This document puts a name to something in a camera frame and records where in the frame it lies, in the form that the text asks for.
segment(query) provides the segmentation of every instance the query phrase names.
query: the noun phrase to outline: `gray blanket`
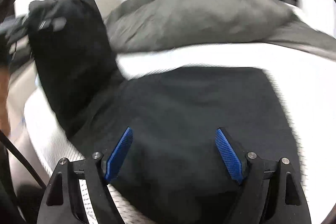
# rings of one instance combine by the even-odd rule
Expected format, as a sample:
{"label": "gray blanket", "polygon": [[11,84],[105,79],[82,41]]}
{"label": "gray blanket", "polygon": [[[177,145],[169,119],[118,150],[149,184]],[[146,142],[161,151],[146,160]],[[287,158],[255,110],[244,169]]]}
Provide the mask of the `gray blanket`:
{"label": "gray blanket", "polygon": [[127,0],[105,24],[116,52],[265,42],[336,60],[336,40],[311,29],[278,0]]}

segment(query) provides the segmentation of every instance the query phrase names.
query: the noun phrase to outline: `hand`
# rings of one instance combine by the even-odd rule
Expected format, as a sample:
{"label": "hand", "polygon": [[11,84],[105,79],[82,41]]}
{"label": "hand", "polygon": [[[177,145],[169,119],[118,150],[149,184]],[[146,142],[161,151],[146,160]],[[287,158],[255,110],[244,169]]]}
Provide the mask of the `hand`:
{"label": "hand", "polygon": [[7,137],[11,132],[7,111],[9,78],[8,68],[4,66],[0,67],[0,129]]}

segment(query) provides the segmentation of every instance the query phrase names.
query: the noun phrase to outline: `black cable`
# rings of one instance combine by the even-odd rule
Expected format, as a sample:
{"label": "black cable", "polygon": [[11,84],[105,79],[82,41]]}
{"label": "black cable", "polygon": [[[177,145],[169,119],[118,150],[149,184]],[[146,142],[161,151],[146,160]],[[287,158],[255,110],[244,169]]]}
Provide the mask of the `black cable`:
{"label": "black cable", "polygon": [[33,176],[36,182],[41,186],[42,190],[45,191],[46,185],[40,176],[36,173],[34,168],[26,160],[26,158],[17,150],[17,148],[11,143],[10,140],[5,136],[5,134],[0,130],[0,142],[18,159],[20,163],[28,170],[28,172]]}

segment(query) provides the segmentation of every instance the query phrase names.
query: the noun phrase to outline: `screw head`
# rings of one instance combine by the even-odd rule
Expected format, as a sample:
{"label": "screw head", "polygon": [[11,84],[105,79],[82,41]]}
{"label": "screw head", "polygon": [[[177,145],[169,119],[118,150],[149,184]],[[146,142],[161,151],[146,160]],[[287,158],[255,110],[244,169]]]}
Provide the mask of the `screw head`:
{"label": "screw head", "polygon": [[94,159],[98,159],[100,157],[101,157],[101,153],[100,152],[95,152],[95,153],[92,154],[92,158],[94,158]]}
{"label": "screw head", "polygon": [[287,158],[282,158],[282,163],[284,163],[284,164],[289,164],[289,159],[287,159]]}
{"label": "screw head", "polygon": [[60,165],[63,165],[63,164],[65,164],[67,162],[67,159],[66,158],[61,158],[60,160],[59,160],[59,164]]}
{"label": "screw head", "polygon": [[250,159],[255,159],[257,157],[257,154],[254,153],[254,152],[248,152],[247,153],[247,156],[250,158]]}

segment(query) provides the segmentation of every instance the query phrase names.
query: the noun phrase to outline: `white mattress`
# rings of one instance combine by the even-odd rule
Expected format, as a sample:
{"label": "white mattress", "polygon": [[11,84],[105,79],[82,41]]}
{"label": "white mattress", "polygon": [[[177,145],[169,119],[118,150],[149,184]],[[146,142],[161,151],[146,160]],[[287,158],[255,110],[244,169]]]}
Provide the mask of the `white mattress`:
{"label": "white mattress", "polygon": [[[298,143],[302,185],[312,223],[321,223],[330,212],[336,202],[336,185],[328,183],[336,175],[336,169],[332,168],[336,141],[336,62],[263,43],[199,45],[158,53],[125,54],[118,55],[117,62],[127,79],[181,66],[261,68],[273,85]],[[26,102],[25,119],[31,142],[49,174],[62,157],[83,158],[66,139],[40,89]],[[95,223],[84,181],[81,187],[87,214]],[[113,187],[110,191],[126,223],[150,222]]]}

